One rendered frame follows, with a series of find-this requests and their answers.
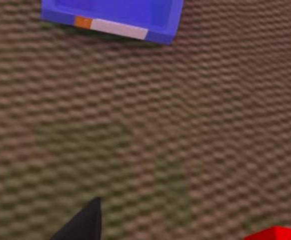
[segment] blue box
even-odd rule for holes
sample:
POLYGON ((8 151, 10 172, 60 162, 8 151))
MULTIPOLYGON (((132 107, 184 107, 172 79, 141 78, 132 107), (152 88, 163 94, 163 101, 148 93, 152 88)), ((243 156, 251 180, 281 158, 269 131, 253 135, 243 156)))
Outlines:
POLYGON ((184 0, 42 0, 45 21, 170 44, 184 0))

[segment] red object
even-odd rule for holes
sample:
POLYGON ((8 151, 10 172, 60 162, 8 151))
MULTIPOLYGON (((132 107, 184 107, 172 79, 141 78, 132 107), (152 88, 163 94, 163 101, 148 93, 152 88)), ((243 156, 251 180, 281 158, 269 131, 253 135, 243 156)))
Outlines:
POLYGON ((249 235, 245 237, 244 240, 291 240, 291 228, 273 226, 271 228, 249 235))

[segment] black triangular shape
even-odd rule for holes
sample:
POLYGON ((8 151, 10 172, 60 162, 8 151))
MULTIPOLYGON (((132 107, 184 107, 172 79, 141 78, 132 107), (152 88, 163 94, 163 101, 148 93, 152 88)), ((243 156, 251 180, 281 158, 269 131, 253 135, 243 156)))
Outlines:
POLYGON ((50 240, 101 240, 101 198, 96 197, 50 240))

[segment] orange square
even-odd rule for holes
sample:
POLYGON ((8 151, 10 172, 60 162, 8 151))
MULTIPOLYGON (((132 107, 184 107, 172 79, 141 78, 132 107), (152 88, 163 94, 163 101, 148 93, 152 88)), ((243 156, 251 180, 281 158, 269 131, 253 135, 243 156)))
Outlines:
POLYGON ((80 28, 84 28, 84 29, 90 29, 92 24, 92 19, 91 18, 87 18, 84 16, 76 16, 75 17, 75 23, 74 25, 76 27, 80 27, 80 28))

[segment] brown textured surface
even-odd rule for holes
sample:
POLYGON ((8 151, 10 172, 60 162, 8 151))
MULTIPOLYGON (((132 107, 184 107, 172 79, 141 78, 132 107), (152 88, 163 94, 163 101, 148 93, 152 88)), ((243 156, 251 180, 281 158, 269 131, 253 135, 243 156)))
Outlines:
POLYGON ((186 0, 171 46, 0 0, 0 240, 96 195, 105 240, 291 226, 291 0, 186 0))

